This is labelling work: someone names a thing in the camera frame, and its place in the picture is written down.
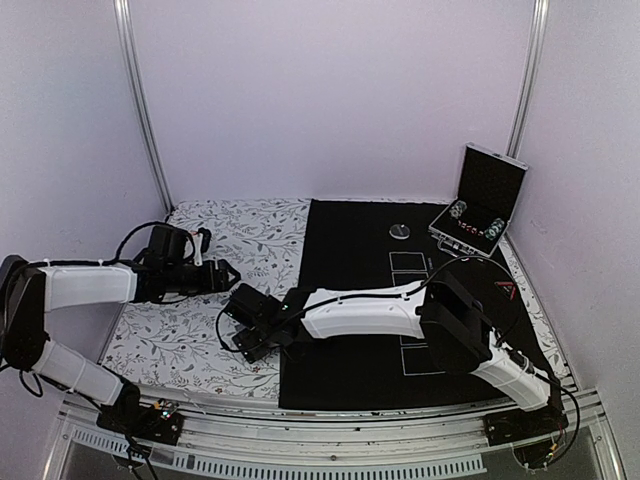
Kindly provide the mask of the black dealer button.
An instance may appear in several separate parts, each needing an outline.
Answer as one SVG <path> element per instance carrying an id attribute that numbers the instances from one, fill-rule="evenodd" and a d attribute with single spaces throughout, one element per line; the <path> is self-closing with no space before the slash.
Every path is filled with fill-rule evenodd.
<path id="1" fill-rule="evenodd" d="M 394 224 L 389 229 L 389 235 L 396 240 L 407 240 L 411 236 L 411 229 L 405 224 Z"/>

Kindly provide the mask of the triangular all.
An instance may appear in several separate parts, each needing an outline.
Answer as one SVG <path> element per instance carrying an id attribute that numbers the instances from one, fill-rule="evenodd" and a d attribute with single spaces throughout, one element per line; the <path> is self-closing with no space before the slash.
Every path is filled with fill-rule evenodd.
<path id="1" fill-rule="evenodd" d="M 496 281 L 494 285 L 509 301 L 516 298 L 518 287 L 513 281 Z"/>

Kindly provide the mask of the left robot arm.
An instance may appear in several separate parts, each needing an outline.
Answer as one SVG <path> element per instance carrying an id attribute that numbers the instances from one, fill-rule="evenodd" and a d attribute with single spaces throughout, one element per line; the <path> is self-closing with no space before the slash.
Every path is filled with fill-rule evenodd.
<path id="1" fill-rule="evenodd" d="M 1 366 L 31 373 L 108 410 L 128 434 L 148 426 L 140 391 L 126 378 L 52 338 L 48 317 L 103 306 L 171 305 L 226 293 L 240 273 L 227 261 L 206 259 L 212 233 L 161 221 L 133 228 L 107 260 L 10 255 L 1 264 Z"/>

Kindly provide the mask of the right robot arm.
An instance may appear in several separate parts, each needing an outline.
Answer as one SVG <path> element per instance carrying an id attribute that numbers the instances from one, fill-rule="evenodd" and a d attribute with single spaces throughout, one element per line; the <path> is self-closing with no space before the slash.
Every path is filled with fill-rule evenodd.
<path id="1" fill-rule="evenodd" d="M 520 409 L 517 427 L 537 436 L 562 411 L 562 388 L 551 373 L 508 339 L 445 262 L 426 279 L 367 290 L 298 287 L 283 300 L 242 283 L 223 315 L 241 325 L 223 348 L 254 363 L 273 346 L 349 335 L 398 335 L 426 342 L 446 374 L 470 374 L 505 394 Z"/>

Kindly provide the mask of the floral tablecloth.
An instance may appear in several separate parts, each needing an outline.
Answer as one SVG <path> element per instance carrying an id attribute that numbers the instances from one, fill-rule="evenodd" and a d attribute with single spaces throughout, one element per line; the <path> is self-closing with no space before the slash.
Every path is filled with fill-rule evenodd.
<path id="1" fill-rule="evenodd" d="M 207 258 L 226 260 L 243 282 L 282 298 L 296 286 L 308 199 L 214 200 L 180 203 L 171 224 L 209 229 Z M 142 385 L 199 394 L 276 400 L 280 355 L 248 363 L 220 346 L 238 324 L 219 313 L 225 293 L 171 305 L 130 304 L 120 316 L 102 363 Z"/>

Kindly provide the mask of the black poker mat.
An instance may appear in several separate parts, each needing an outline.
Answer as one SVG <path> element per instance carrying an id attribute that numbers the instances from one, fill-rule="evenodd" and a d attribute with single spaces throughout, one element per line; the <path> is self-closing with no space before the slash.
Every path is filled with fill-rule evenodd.
<path id="1" fill-rule="evenodd" d="M 437 248 L 428 226 L 442 206 L 417 203 L 310 204 L 298 284 L 328 290 L 404 286 L 422 281 L 450 255 Z M 389 235 L 394 224 L 407 240 Z M 521 299 L 509 301 L 494 285 L 508 281 L 507 261 L 453 262 L 449 271 L 479 300 L 500 328 L 525 341 Z M 301 410 L 387 410 L 499 399 L 502 393 L 472 375 L 447 375 L 433 366 L 428 346 L 398 336 L 341 336 L 293 345 L 281 356 L 279 405 Z"/>

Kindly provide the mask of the left chip stack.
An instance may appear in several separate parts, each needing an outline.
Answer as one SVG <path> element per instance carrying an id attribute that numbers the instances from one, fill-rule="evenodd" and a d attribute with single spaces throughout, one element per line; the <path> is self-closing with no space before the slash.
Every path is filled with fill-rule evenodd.
<path id="1" fill-rule="evenodd" d="M 468 205 L 465 201 L 457 200 L 450 206 L 448 212 L 452 219 L 460 220 L 463 214 L 466 212 L 467 208 Z"/>

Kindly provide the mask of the right chip stack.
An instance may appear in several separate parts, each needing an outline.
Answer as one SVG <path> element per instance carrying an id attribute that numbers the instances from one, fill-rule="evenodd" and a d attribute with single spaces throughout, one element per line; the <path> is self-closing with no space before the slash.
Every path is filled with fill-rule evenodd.
<path id="1" fill-rule="evenodd" d="M 484 230 L 484 237 L 489 241 L 494 241 L 500 237 L 504 231 L 506 222 L 501 218 L 492 221 L 487 229 Z"/>

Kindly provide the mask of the aluminium poker chip case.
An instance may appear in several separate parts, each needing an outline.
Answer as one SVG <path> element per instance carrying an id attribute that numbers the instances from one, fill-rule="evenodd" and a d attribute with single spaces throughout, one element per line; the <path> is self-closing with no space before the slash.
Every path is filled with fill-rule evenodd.
<path id="1" fill-rule="evenodd" d="M 453 257 L 491 257 L 511 223 L 527 171 L 528 165 L 520 160 L 466 144 L 456 196 L 428 227 L 437 248 Z M 457 200 L 468 205 L 460 220 L 448 212 Z M 489 241 L 484 230 L 496 218 L 506 226 L 498 239 Z"/>

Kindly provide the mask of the aluminium front rail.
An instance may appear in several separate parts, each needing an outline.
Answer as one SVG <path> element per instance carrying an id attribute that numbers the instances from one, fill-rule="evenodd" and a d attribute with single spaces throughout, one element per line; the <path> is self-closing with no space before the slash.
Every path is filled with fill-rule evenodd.
<path id="1" fill-rule="evenodd" d="M 284 410 L 270 400 L 181 393 L 176 445 L 100 429 L 87 402 L 67 397 L 56 419 L 47 479 L 629 479 L 598 394 L 564 402 L 569 429 L 554 433 L 552 465 L 534 469 L 546 436 L 492 444 L 490 414 L 504 399 L 426 409 Z"/>

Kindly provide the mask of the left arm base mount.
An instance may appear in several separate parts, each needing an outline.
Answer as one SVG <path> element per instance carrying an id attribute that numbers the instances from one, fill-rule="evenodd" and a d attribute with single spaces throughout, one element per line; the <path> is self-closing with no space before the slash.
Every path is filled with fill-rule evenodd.
<path id="1" fill-rule="evenodd" d="M 100 407 L 97 426 L 134 439 L 176 446 L 184 425 L 179 404 L 161 398 L 145 406 L 140 398 L 137 386 L 125 385 L 113 405 Z"/>

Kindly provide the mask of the left aluminium post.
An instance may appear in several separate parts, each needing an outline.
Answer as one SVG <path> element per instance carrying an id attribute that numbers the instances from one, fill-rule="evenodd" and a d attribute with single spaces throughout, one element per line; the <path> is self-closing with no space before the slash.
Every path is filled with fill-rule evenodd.
<path id="1" fill-rule="evenodd" d="M 156 187 L 163 210 L 166 214 L 169 214 L 174 209 L 174 201 L 170 192 L 165 169 L 160 158 L 144 91 L 143 79 L 135 44 L 134 28 L 131 16 L 131 2 L 127 0 L 114 0 L 113 7 L 129 88 L 132 95 L 142 142 L 150 165 L 152 180 Z"/>

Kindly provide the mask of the aluminium post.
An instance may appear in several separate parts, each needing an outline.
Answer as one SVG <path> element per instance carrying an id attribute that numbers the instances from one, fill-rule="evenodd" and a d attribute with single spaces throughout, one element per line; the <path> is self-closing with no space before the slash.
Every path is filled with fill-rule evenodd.
<path id="1" fill-rule="evenodd" d="M 514 120 L 507 143 L 507 155 L 516 158 L 521 148 L 527 116 L 534 94 L 536 78 L 544 48 L 544 39 L 550 9 L 549 0 L 535 0 L 530 25 L 524 73 L 516 105 Z"/>
<path id="2" fill-rule="evenodd" d="M 160 158 L 144 91 L 143 79 L 135 44 L 134 28 L 131 16 L 131 2 L 127 0 L 114 0 L 113 7 L 129 88 L 132 95 L 142 142 L 150 165 L 152 180 L 156 187 L 163 210 L 166 214 L 169 214 L 174 209 L 174 201 L 170 192 L 165 169 Z"/>

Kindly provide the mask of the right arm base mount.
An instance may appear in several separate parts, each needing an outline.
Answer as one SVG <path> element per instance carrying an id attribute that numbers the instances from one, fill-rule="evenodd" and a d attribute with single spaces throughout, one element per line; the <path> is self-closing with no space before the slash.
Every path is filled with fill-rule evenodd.
<path id="1" fill-rule="evenodd" d="M 490 446 L 518 443 L 512 453 L 526 470 L 545 469 L 564 454 L 569 421 L 559 397 L 534 411 L 516 408 L 487 414 L 482 422 Z"/>

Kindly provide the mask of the right aluminium post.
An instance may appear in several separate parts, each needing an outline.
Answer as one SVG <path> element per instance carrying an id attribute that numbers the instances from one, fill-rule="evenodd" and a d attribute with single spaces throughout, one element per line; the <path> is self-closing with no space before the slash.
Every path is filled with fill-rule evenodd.
<path id="1" fill-rule="evenodd" d="M 536 78 L 544 48 L 544 39 L 550 9 L 549 0 L 535 0 L 530 25 L 524 73 L 516 105 L 514 120 L 507 143 L 507 155 L 516 158 L 521 148 L 527 116 L 534 94 Z"/>

